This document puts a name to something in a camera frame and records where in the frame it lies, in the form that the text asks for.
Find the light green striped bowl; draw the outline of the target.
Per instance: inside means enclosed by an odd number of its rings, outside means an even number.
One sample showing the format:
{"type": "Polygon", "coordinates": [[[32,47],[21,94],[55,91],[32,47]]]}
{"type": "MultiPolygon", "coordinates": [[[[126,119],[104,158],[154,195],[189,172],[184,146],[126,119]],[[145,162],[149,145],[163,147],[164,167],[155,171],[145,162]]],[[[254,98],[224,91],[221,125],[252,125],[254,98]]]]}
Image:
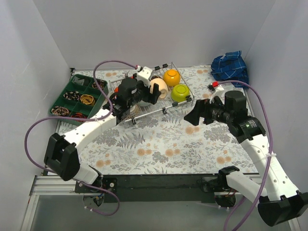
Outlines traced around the light green striped bowl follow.
{"type": "Polygon", "coordinates": [[[137,105],[140,107],[146,107],[146,106],[149,106],[150,104],[151,103],[145,102],[145,101],[140,101],[139,103],[137,103],[137,105]]]}

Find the beige bowl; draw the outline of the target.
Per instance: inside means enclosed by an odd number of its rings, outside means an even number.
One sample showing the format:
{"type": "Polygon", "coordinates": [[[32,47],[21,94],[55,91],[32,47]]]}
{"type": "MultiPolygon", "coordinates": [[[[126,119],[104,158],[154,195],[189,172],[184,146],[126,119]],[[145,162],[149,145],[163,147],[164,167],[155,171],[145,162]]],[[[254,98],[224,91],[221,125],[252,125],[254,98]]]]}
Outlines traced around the beige bowl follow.
{"type": "Polygon", "coordinates": [[[150,93],[153,92],[153,88],[154,88],[154,84],[158,84],[159,86],[159,91],[161,92],[159,98],[160,99],[164,99],[165,97],[167,97],[168,94],[168,87],[167,84],[165,83],[165,81],[161,78],[154,78],[150,81],[150,93]]]}

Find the lime green bowl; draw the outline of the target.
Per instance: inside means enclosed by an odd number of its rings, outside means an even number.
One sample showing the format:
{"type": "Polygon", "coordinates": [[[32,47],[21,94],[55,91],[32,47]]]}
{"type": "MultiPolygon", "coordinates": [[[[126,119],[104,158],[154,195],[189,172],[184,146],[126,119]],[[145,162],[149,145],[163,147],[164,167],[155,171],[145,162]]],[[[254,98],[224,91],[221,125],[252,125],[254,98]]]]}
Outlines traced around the lime green bowl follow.
{"type": "Polygon", "coordinates": [[[171,98],[176,102],[183,102],[186,100],[186,97],[190,95],[190,90],[187,85],[177,84],[173,87],[171,91],[171,98]]]}

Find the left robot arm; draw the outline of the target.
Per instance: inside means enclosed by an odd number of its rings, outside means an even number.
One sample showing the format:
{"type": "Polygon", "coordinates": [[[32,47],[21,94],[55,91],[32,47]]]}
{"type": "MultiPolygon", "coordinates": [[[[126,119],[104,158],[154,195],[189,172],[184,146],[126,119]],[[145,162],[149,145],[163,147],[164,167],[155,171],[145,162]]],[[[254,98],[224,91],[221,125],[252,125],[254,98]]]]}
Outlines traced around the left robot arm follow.
{"type": "Polygon", "coordinates": [[[148,87],[141,80],[122,80],[118,91],[89,121],[64,135],[55,133],[49,138],[44,163],[64,181],[82,181],[91,192],[98,192],[103,185],[100,173],[81,164],[79,154],[104,131],[121,123],[129,115],[131,107],[140,101],[155,104],[160,94],[158,84],[148,87]]]}

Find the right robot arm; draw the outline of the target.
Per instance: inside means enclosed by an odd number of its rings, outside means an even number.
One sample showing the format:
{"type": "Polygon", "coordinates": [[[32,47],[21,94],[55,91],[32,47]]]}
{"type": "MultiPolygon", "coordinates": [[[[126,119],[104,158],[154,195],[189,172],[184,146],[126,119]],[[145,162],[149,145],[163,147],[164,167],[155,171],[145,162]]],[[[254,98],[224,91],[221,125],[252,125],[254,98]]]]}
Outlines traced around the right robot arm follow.
{"type": "Polygon", "coordinates": [[[194,108],[184,120],[194,126],[220,122],[228,126],[229,132],[253,161],[262,183],[258,185],[235,166],[218,172],[218,187],[223,191],[235,189],[251,201],[262,220],[275,226],[301,216],[308,208],[308,194],[301,192],[289,179],[280,165],[260,121],[248,115],[246,97],[240,91],[225,93],[225,100],[197,100],[194,108]]]}

